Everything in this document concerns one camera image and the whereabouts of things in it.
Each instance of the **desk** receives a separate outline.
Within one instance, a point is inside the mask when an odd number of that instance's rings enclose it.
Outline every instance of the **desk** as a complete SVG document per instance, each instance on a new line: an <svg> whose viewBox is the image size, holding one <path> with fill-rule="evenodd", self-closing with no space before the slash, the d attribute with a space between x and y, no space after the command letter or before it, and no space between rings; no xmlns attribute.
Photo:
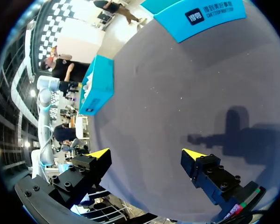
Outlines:
<svg viewBox="0 0 280 224"><path fill-rule="evenodd" d="M114 96L90 127L93 149L109 147L112 154L101 186L158 216L210 221L220 208L181 167L185 147L218 156L242 185L256 181L267 188L257 208L274 199L280 189L280 39L258 9L249 3L245 9L246 19L180 44L152 20L115 56ZM194 135L203 137L201 145Z"/></svg>
<svg viewBox="0 0 280 224"><path fill-rule="evenodd" d="M75 127L75 123L76 123L76 116L72 116L72 117L70 118L69 127Z"/></svg>

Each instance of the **floor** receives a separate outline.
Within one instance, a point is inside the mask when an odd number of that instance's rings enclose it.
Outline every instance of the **floor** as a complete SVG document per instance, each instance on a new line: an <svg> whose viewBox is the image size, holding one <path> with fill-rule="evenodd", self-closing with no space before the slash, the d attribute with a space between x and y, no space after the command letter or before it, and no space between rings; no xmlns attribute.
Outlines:
<svg viewBox="0 0 280 224"><path fill-rule="evenodd" d="M146 18L147 24L152 20L153 15L140 6L142 2L143 0L131 0L127 8L137 18ZM106 29L106 34L98 54L110 59L114 58L125 43L137 33L140 27L142 26L138 26L138 23L135 21L129 25L124 16L117 14Z"/></svg>

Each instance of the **ceiling light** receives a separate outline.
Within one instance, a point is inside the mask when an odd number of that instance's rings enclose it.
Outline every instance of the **ceiling light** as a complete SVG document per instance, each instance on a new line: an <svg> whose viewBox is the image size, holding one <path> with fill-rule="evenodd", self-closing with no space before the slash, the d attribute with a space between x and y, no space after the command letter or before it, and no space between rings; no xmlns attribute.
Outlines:
<svg viewBox="0 0 280 224"><path fill-rule="evenodd" d="M49 26L50 26L50 27L53 26L54 23L55 23L55 20L51 20L50 23L49 23Z"/></svg>
<svg viewBox="0 0 280 224"><path fill-rule="evenodd" d="M61 19L62 19L61 16L57 16L55 20L56 20L57 22L59 22Z"/></svg>
<svg viewBox="0 0 280 224"><path fill-rule="evenodd" d="M35 92L35 90L30 90L30 96L36 97L36 92Z"/></svg>
<svg viewBox="0 0 280 224"><path fill-rule="evenodd" d="M41 41L44 42L46 40L46 35L42 35Z"/></svg>
<svg viewBox="0 0 280 224"><path fill-rule="evenodd" d="M61 7L61 10L65 11L67 9L67 7L69 6L68 3L64 4L62 7Z"/></svg>
<svg viewBox="0 0 280 224"><path fill-rule="evenodd" d="M43 31L48 31L48 29L49 29L49 25L45 25L45 26L43 27Z"/></svg>
<svg viewBox="0 0 280 224"><path fill-rule="evenodd" d="M64 13L63 13L64 16L68 16L69 14L70 14L70 10L69 9L65 10Z"/></svg>
<svg viewBox="0 0 280 224"><path fill-rule="evenodd" d="M30 147L30 142L25 141L24 146L25 146L26 148L29 148L29 147Z"/></svg>
<svg viewBox="0 0 280 224"><path fill-rule="evenodd" d="M50 36L49 42L53 42L53 41L54 41L54 36Z"/></svg>
<svg viewBox="0 0 280 224"><path fill-rule="evenodd" d="M58 8L58 9L56 9L56 10L54 11L54 15L58 15L59 12L60 12L60 9Z"/></svg>
<svg viewBox="0 0 280 224"><path fill-rule="evenodd" d="M52 27L52 32L56 32L57 29L58 29L58 26L57 26L57 25L54 25L54 26Z"/></svg>
<svg viewBox="0 0 280 224"><path fill-rule="evenodd" d="M59 32L55 33L55 37L56 38L60 37L60 33Z"/></svg>
<svg viewBox="0 0 280 224"><path fill-rule="evenodd" d="M55 3L52 7L53 10L56 10L58 8L59 4L58 3Z"/></svg>
<svg viewBox="0 0 280 224"><path fill-rule="evenodd" d="M59 27L63 27L63 25L64 25L64 21L61 20L61 21L59 22L58 26L59 26Z"/></svg>

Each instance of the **person sitting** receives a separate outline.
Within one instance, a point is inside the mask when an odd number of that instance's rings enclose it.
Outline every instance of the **person sitting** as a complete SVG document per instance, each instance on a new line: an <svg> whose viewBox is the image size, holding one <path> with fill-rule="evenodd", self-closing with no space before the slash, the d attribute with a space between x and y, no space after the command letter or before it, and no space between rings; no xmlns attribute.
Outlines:
<svg viewBox="0 0 280 224"><path fill-rule="evenodd" d="M71 55L59 55L56 48L52 51L53 56L41 62L41 70L51 68L52 77L59 78L60 81L81 83L90 64L71 61Z"/></svg>
<svg viewBox="0 0 280 224"><path fill-rule="evenodd" d="M60 149L64 152L72 152L75 150L76 154L88 154L88 146L79 139L74 139L72 142L65 140L63 141Z"/></svg>

